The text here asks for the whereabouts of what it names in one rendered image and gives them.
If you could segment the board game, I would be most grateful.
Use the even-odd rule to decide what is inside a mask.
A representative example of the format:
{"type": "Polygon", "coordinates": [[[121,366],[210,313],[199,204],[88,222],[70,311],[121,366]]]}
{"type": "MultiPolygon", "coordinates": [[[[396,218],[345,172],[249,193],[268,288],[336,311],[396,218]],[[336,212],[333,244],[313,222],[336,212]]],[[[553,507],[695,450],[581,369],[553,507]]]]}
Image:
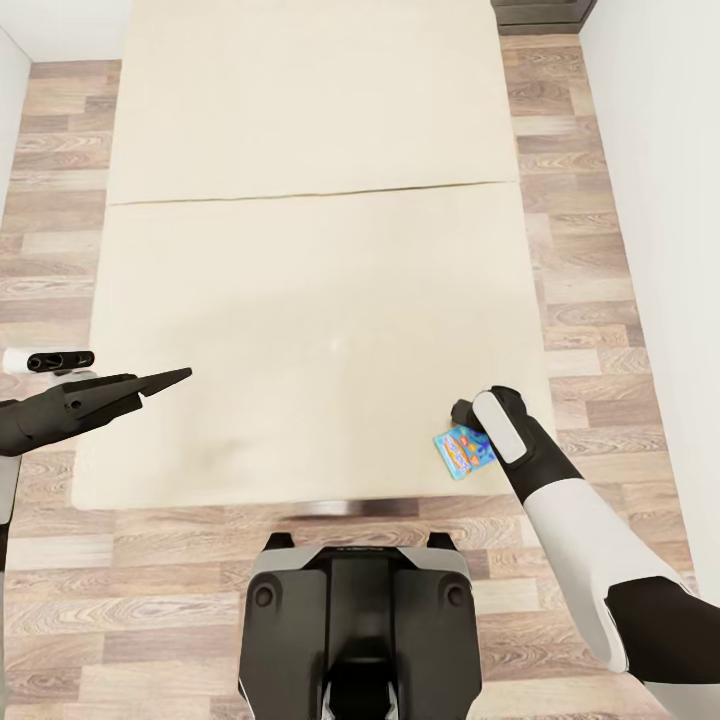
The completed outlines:
{"type": "Polygon", "coordinates": [[[454,480],[497,459],[489,436],[464,425],[457,425],[432,440],[454,480]]]}

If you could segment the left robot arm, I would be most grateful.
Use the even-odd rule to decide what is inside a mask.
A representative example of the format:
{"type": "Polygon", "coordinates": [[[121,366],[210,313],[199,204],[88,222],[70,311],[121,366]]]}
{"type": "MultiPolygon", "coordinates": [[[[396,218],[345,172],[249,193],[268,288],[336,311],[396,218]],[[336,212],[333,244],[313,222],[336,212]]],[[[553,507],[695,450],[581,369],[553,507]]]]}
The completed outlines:
{"type": "Polygon", "coordinates": [[[94,352],[71,346],[15,347],[4,352],[8,374],[47,373],[50,389],[0,401],[0,720],[5,718],[4,582],[9,527],[22,454],[108,425],[143,408],[144,398],[191,376],[191,367],[138,378],[136,374],[100,377],[87,370],[94,352]]]}

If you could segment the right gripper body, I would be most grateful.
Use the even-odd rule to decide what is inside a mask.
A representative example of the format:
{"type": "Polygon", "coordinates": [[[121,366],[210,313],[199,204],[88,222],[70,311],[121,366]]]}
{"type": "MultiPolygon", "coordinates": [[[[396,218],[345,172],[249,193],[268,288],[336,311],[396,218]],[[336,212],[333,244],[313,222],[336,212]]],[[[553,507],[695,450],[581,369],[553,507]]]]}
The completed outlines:
{"type": "Polygon", "coordinates": [[[458,425],[470,427],[477,433],[485,433],[484,428],[480,427],[475,422],[474,412],[472,411],[472,403],[473,401],[458,399],[457,404],[451,413],[451,419],[458,425]]]}

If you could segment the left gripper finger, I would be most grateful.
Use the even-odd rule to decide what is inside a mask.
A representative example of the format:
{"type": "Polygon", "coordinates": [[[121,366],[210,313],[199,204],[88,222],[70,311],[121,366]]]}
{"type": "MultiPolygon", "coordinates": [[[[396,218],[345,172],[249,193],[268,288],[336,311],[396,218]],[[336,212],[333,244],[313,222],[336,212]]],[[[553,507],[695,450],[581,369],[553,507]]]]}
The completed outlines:
{"type": "MultiPolygon", "coordinates": [[[[144,390],[141,390],[138,393],[143,395],[144,398],[153,396],[154,394],[161,392],[162,390],[178,383],[179,381],[191,376],[192,374],[193,371],[191,367],[187,367],[160,374],[145,376],[146,378],[148,378],[150,386],[148,386],[148,388],[144,388],[144,390]]],[[[130,380],[132,378],[138,378],[138,376],[136,374],[126,374],[124,377],[99,381],[99,385],[104,386],[104,384],[114,384],[114,382],[122,382],[123,380],[130,380]]]]}
{"type": "Polygon", "coordinates": [[[109,405],[114,405],[148,386],[148,378],[141,377],[65,393],[63,407],[79,425],[85,426],[114,415],[115,411],[109,409],[109,405]]]}

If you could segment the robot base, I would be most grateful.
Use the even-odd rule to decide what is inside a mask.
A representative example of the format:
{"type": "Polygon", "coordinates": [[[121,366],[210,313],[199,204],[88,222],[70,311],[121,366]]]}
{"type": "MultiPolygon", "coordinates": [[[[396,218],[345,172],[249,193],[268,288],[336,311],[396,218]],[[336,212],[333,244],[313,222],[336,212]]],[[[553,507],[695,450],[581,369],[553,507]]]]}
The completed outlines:
{"type": "Polygon", "coordinates": [[[246,593],[238,692],[255,720],[386,706],[398,720],[466,720],[481,694],[475,602],[449,533],[427,547],[293,547],[274,532],[246,593]]]}

